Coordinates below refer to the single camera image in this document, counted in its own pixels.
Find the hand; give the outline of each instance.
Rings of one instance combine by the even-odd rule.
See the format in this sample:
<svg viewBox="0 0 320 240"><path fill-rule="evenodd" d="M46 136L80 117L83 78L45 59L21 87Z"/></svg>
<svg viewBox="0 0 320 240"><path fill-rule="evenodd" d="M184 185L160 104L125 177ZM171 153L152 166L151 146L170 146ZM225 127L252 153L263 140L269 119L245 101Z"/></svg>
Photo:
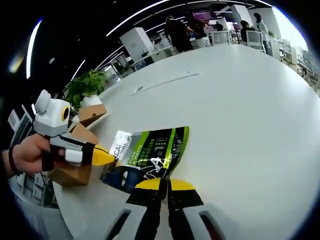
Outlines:
<svg viewBox="0 0 320 240"><path fill-rule="evenodd" d="M20 172L35 174L42 171L44 152L50 152L50 142L45 137L34 134L25 138L20 144L13 147L14 163ZM65 150L60 149L58 155L65 156Z"/></svg>

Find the cardboard box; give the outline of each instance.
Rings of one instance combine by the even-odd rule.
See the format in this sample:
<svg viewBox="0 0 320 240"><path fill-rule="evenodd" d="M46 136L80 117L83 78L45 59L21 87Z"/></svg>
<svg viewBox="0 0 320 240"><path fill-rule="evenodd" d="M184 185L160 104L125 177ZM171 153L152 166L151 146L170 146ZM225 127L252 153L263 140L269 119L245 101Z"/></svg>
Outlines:
<svg viewBox="0 0 320 240"><path fill-rule="evenodd" d="M71 136L93 144L99 143L99 139L81 123L73 128ZM48 173L48 177L63 187L85 186L89 182L90 172L91 165L73 166L66 162L63 167Z"/></svg>
<svg viewBox="0 0 320 240"><path fill-rule="evenodd" d="M106 113L107 110L103 104L83 107L79 109L79 120L83 126L88 127Z"/></svg>

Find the white planter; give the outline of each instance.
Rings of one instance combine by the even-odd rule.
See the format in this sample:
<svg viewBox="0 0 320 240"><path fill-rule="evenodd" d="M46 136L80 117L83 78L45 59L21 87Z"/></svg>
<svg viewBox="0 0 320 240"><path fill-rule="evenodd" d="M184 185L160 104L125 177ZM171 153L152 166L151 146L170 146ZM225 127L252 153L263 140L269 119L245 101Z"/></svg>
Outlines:
<svg viewBox="0 0 320 240"><path fill-rule="evenodd" d="M80 122L79 116L78 115L74 116L74 118L72 118L71 121L75 124L79 123Z"/></svg>
<svg viewBox="0 0 320 240"><path fill-rule="evenodd" d="M92 95L92 96L85 96L83 101L80 103L80 106L82 108L89 107L89 106L94 106L94 105L100 105L103 104L100 100L100 98L97 95Z"/></svg>

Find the sleeve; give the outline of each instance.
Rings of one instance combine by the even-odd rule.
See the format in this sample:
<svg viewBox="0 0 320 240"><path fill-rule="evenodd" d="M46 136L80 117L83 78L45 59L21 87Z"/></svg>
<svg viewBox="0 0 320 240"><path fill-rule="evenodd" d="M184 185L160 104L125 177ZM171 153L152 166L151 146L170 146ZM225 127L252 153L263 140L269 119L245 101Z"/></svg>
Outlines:
<svg viewBox="0 0 320 240"><path fill-rule="evenodd" d="M253 27L252 27L255 31L260 31L259 27L258 27L258 24L255 24Z"/></svg>
<svg viewBox="0 0 320 240"><path fill-rule="evenodd" d="M187 28L186 25L184 25L184 24L183 24L182 22L180 22L180 21L178 22L178 24L179 24L180 27L182 27L182 28L184 28L184 29Z"/></svg>
<svg viewBox="0 0 320 240"><path fill-rule="evenodd" d="M205 27L205 24L202 21L198 20L197 23L201 28Z"/></svg>
<svg viewBox="0 0 320 240"><path fill-rule="evenodd" d="M167 26L164 27L164 35L169 36L169 31Z"/></svg>
<svg viewBox="0 0 320 240"><path fill-rule="evenodd" d="M269 33L268 33L268 28L267 28L267 26L265 25L264 22L262 22L262 23L259 25L259 27L260 27L260 31L261 31L263 34L266 34L266 35L269 34Z"/></svg>
<svg viewBox="0 0 320 240"><path fill-rule="evenodd" d="M240 34L241 34L241 38L242 38L242 41L246 41L246 31L244 29L241 29L240 30Z"/></svg>
<svg viewBox="0 0 320 240"><path fill-rule="evenodd" d="M190 23L189 23L189 22L187 22L185 26L186 26L186 27L191 28L191 26L190 26Z"/></svg>

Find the white table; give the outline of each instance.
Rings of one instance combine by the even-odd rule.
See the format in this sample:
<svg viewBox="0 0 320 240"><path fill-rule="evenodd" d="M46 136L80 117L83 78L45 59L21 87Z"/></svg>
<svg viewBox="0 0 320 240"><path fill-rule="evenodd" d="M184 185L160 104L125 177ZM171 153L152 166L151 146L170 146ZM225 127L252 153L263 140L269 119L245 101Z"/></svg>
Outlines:
<svg viewBox="0 0 320 240"><path fill-rule="evenodd" d="M134 94L141 86L153 88ZM288 239L311 210L320 183L320 100L271 56L243 45L201 48L149 65L100 97L110 114L93 132L106 148L117 130L190 126L173 177L233 222L227 232L236 239ZM88 186L54 185L74 237L103 233L108 210L128 198L103 184L101 172L93 167ZM167 219L164 204L157 239L170 239Z"/></svg>

